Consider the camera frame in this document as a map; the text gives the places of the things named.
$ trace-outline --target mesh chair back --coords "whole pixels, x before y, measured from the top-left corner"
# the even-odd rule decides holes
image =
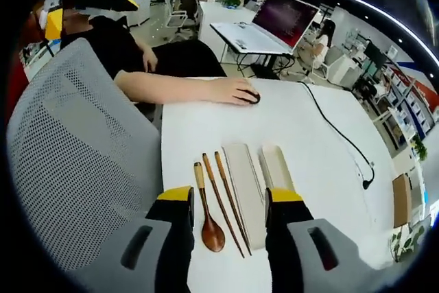
[[[84,39],[30,82],[7,140],[23,210],[63,270],[89,265],[102,242],[144,215],[163,189],[158,130]]]

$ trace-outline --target chopsticks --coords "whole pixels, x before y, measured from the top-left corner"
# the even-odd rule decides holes
[[[244,231],[244,228],[242,226],[241,220],[239,219],[238,212],[236,210],[235,203],[233,202],[232,193],[230,192],[230,189],[229,189],[228,183],[227,183],[226,172],[224,171],[224,167],[223,167],[222,162],[221,162],[220,153],[218,151],[215,151],[215,159],[217,161],[219,174],[221,175],[222,182],[224,183],[224,188],[226,188],[226,193],[227,193],[228,201],[229,201],[229,203],[230,203],[230,205],[232,207],[233,215],[235,216],[236,222],[238,223],[239,231],[241,232],[242,238],[244,239],[244,242],[246,243],[247,250],[248,250],[248,252],[251,255],[252,252],[250,251],[250,243],[248,242],[247,234]]]
[[[242,253],[241,246],[239,246],[238,239],[235,236],[235,232],[233,231],[232,224],[230,223],[230,221],[228,219],[226,209],[224,208],[224,205],[221,201],[221,196],[220,196],[220,193],[218,192],[218,188],[217,188],[217,185],[215,183],[215,178],[213,177],[212,167],[211,167],[211,164],[210,164],[209,159],[207,158],[206,154],[203,154],[203,162],[204,162],[204,166],[206,166],[207,176],[209,177],[209,180],[212,182],[213,191],[215,192],[215,196],[217,197],[217,201],[218,201],[219,207],[221,209],[222,215],[224,216],[224,219],[226,220],[227,226],[230,229],[230,233],[232,234],[233,240],[235,241],[235,244],[238,247],[239,252],[241,253],[242,257],[244,258],[244,254]],[[233,213],[235,213],[236,210],[235,210],[234,204],[232,204],[232,206],[233,206]],[[243,231],[242,231],[242,228],[241,228],[241,225],[239,222],[238,222],[238,226],[239,226],[239,230],[241,231],[241,234],[242,234]]]

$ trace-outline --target computer mouse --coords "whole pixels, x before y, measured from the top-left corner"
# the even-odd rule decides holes
[[[260,95],[260,94],[254,94],[254,93],[252,93],[252,92],[250,92],[250,91],[247,91],[247,90],[245,90],[245,89],[239,89],[238,91],[246,92],[247,94],[250,94],[251,96],[253,96],[253,97],[256,99],[256,101],[255,101],[255,102],[252,102],[252,101],[249,101],[249,100],[244,99],[244,98],[242,98],[242,97],[237,97],[237,99],[240,99],[240,100],[242,100],[242,101],[248,102],[248,103],[250,103],[250,104],[258,104],[259,101],[261,101],[261,95]]]

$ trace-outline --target laptop screen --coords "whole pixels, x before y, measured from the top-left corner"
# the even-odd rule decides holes
[[[299,0],[265,0],[253,23],[294,48],[317,12]]]

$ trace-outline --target laptop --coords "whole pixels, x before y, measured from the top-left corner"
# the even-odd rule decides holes
[[[265,0],[251,23],[212,23],[237,53],[291,55],[319,9],[300,0]]]

